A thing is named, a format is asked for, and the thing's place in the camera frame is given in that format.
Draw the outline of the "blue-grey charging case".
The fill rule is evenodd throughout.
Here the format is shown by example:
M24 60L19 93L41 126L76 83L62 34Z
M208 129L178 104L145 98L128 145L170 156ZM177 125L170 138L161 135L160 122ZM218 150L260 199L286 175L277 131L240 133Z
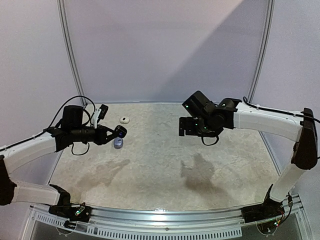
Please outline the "blue-grey charging case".
M113 147L114 147L115 149L121 149L121 148L123 147L123 145L124 145L124 141L123 141L122 138L117 137L117 138L115 138L115 139L113 140Z

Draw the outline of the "black charging case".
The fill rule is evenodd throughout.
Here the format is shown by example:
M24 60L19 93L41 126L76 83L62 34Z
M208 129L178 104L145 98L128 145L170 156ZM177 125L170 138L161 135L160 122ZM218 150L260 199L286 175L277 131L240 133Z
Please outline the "black charging case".
M127 135L127 129L122 125L117 125L114 129L114 133L117 138L123 139Z

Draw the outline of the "white earbud charging case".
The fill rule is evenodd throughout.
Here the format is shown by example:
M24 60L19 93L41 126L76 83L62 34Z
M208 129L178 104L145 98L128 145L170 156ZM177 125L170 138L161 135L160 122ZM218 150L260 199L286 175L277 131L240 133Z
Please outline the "white earbud charging case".
M121 124L128 124L130 122L130 118L129 117L121 117L119 122Z

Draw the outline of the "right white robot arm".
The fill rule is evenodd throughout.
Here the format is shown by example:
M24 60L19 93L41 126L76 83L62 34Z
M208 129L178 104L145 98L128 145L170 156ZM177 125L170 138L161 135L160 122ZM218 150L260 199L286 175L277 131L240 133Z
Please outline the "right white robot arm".
M278 210L287 193L301 176L318 163L318 136L313 111L289 111L266 108L243 99L224 98L215 104L201 91L193 93L182 103L189 117L180 117L179 136L215 138L224 129L248 129L265 132L294 141L291 160L278 180L270 187L265 202L259 206L262 218L269 218Z

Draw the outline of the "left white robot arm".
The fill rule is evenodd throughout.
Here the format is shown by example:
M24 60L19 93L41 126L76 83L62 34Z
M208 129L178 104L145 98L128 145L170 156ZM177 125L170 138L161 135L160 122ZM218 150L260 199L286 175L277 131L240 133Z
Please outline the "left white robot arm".
M62 118L55 126L44 129L30 138L4 146L0 150L0 204L27 202L54 206L63 216L74 213L70 194L56 185L40 185L13 180L10 175L18 168L51 153L58 153L74 143L105 145L116 138L124 138L127 130L118 125L115 129L100 125L108 107L102 105L83 122L86 112L81 106L68 105L63 108Z

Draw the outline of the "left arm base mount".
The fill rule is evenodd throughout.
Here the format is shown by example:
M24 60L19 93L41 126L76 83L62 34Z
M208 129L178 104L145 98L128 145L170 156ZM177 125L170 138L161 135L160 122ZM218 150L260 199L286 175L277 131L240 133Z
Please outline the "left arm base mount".
M77 222L89 223L93 208L83 203L71 203L71 195L63 188L50 184L59 193L59 199L56 205L51 205L48 212L51 215L65 218L64 228L75 230Z

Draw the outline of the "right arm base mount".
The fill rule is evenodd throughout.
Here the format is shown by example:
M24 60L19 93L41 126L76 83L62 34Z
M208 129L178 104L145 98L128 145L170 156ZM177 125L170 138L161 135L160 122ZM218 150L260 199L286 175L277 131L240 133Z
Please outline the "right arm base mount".
M276 225L283 223L291 214L293 199L291 194L288 192L286 199L288 201L289 212L285 215L285 209L283 207L283 202L277 202L270 198L270 192L273 185L271 185L264 197L263 203L249 205L241 208L241 216L243 217L245 223L251 223L256 221L261 221L268 218L275 218L281 215L280 220L276 222Z

